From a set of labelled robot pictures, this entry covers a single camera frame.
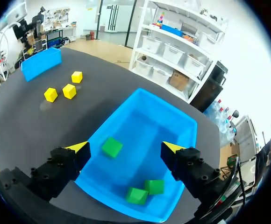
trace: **cardboard box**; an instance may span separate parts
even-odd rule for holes
[[[31,33],[28,34],[28,43],[29,43],[29,45],[32,46],[34,44],[34,42],[35,42],[34,32],[31,32]]]
[[[41,28],[40,28],[40,33],[44,33],[44,29],[43,29],[43,25],[41,25]],[[41,35],[41,39],[42,40],[46,40],[46,35]]]
[[[183,91],[188,84],[188,81],[189,77],[175,70],[169,80],[169,84],[179,91]]]

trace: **shelving unit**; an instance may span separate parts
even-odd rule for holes
[[[149,81],[152,81],[156,84],[158,84],[153,78],[149,77],[149,76],[143,76],[142,74],[138,73],[135,69],[132,69],[132,72],[142,76],[145,79],[148,79]],[[175,89],[173,86],[171,86],[170,84],[166,83],[165,85],[162,86],[163,88],[165,88],[167,91],[169,91],[170,93],[174,94],[175,96],[183,99],[185,102],[188,102],[188,97],[186,95],[183,94],[183,92]]]
[[[177,71],[180,71],[181,73],[185,73],[186,76],[188,76],[190,79],[192,79],[193,81],[195,81],[196,83],[200,84],[201,83],[201,80],[199,80],[197,77],[195,77],[194,75],[192,75],[191,73],[185,71],[182,67],[180,67],[178,64],[174,64],[172,62],[169,62],[165,59],[163,59],[163,57],[161,57],[161,55],[157,55],[157,54],[153,54],[153,53],[150,53],[146,50],[143,50],[142,48],[137,48],[135,49],[136,52],[138,53],[141,53],[143,55],[146,55],[148,57],[151,57],[161,63],[164,63],[166,65],[169,65],[171,68],[173,69],[176,69]]]
[[[190,103],[194,97],[197,95],[197,93],[201,90],[202,86],[210,76],[212,70],[214,69],[216,63],[217,63],[217,56],[210,54],[209,52],[206,52],[199,46],[195,45],[194,43],[177,36],[173,33],[170,33],[168,31],[162,30],[157,26],[152,25],[152,23],[157,21],[156,15],[159,12],[162,11],[169,11],[171,16],[173,15],[172,13],[178,14],[178,18],[184,18],[184,20],[190,19],[191,25],[196,24],[196,28],[198,29],[203,29],[202,32],[205,32],[205,29],[208,30],[207,33],[211,33],[213,35],[216,35],[216,40],[220,39],[222,40],[223,35],[225,34],[225,28],[220,26],[218,23],[215,21],[212,21],[211,18],[208,18],[204,15],[199,14],[198,12],[195,12],[189,8],[186,8],[184,5],[178,2],[174,1],[165,1],[165,0],[145,0],[144,6],[143,6],[143,12],[146,12],[148,3],[153,2],[156,6],[156,12],[153,21],[151,21],[150,25],[144,24],[143,22],[145,21],[145,13],[142,13],[140,22],[139,22],[139,27],[138,31],[136,34],[135,38],[135,44],[134,44],[134,49],[131,55],[131,60],[129,64],[129,70],[134,72],[137,75],[140,75],[154,83],[157,83],[153,80],[153,77],[147,77],[145,75],[139,74],[136,69],[134,68],[136,59],[142,54],[147,56],[148,58],[152,58],[153,60],[156,60],[162,64],[165,64],[183,74],[185,74],[187,77],[189,77],[191,80],[194,81],[192,89],[194,91],[188,96],[188,92],[185,91],[179,91],[175,89],[173,86],[169,85],[166,83],[165,85],[161,85],[163,88],[165,88],[167,91],[171,92],[172,94],[176,95],[177,97],[183,99],[185,102]],[[179,45],[184,46],[187,49],[190,49],[190,52],[194,52],[195,56],[203,57],[205,58],[207,62],[207,70],[205,71],[204,75],[202,78],[199,76],[193,75],[186,71],[184,69],[184,66],[182,66],[182,62],[179,64],[174,64],[172,62],[169,62],[168,60],[163,58],[163,55],[160,54],[153,54],[151,52],[146,51],[145,49],[142,48],[142,46],[139,46],[139,41],[141,37],[142,30],[148,31],[149,35],[154,35],[154,36],[162,36],[165,37],[166,41],[171,40],[172,42],[176,43],[178,42]]]
[[[225,32],[225,29],[220,26],[219,24],[216,24],[214,21],[211,21],[209,18],[207,18],[204,15],[199,14],[198,12],[195,12],[191,9],[186,8],[183,5],[179,5],[175,2],[171,2],[169,0],[151,0],[153,3],[157,5],[157,7],[175,12],[177,14],[181,14],[186,16],[187,18],[191,18],[195,20],[198,23],[201,23],[205,27],[211,29],[215,33]]]
[[[164,35],[167,35],[169,37],[172,37],[180,42],[183,42],[184,44],[188,45],[189,47],[195,49],[196,51],[198,51],[199,53],[201,53],[202,55],[205,55],[207,58],[211,58],[211,59],[214,59],[214,56],[210,55],[209,53],[207,53],[205,50],[203,50],[202,48],[198,47],[196,44],[193,44],[189,41],[187,41],[186,39],[180,37],[180,36],[177,36],[175,34],[172,34],[170,32],[167,32],[163,29],[160,29],[159,27],[156,27],[156,26],[153,26],[153,25],[142,25],[143,28],[145,29],[149,29],[149,30],[152,30],[152,31],[156,31],[158,33],[161,33],[161,34],[164,34]]]

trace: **door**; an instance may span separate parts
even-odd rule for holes
[[[114,1],[103,0],[101,6],[98,39],[124,46],[134,0],[116,1],[118,4],[110,2]]]
[[[129,32],[126,39],[125,47],[133,48],[136,40],[136,33],[139,28],[140,18],[143,12],[145,0],[136,0],[134,2],[134,9],[130,19]],[[156,5],[153,2],[148,3],[144,24],[149,25],[154,18],[156,12]],[[142,46],[143,35],[147,35],[147,32],[142,30],[142,34],[139,40],[139,46]]]

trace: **black table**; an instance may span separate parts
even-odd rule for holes
[[[29,175],[31,167],[46,161],[50,150],[87,140],[137,88],[148,90],[195,119],[198,123],[196,147],[209,165],[218,168],[218,128],[198,110],[118,65],[67,48],[61,51],[61,65],[28,83],[17,70],[0,87],[0,170],[17,166]],[[62,96],[62,88],[71,83],[74,71],[83,71],[84,78],[76,85],[77,95],[69,100]],[[44,99],[43,94],[49,87],[58,91],[54,103]],[[74,182],[50,203],[82,217],[112,222],[139,221],[98,202]],[[193,218],[199,204],[185,189],[166,223],[181,224]]]

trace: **blue plastic bin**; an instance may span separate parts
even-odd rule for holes
[[[42,72],[60,63],[62,63],[61,50],[49,48],[22,62],[21,71],[27,82],[29,82]]]
[[[86,193],[133,218],[164,222],[174,210],[184,184],[175,181],[160,158],[161,143],[196,145],[197,122],[143,89],[136,90],[88,140],[91,159],[75,181]],[[117,157],[101,147],[113,137],[123,144]],[[128,188],[144,189],[145,180],[164,180],[164,193],[149,195],[145,205],[125,199]]]
[[[172,34],[176,34],[177,36],[182,37],[182,32],[180,30],[178,30],[178,29],[173,28],[173,27],[162,25],[162,29],[165,30],[165,31],[168,31],[168,32],[170,32]]]

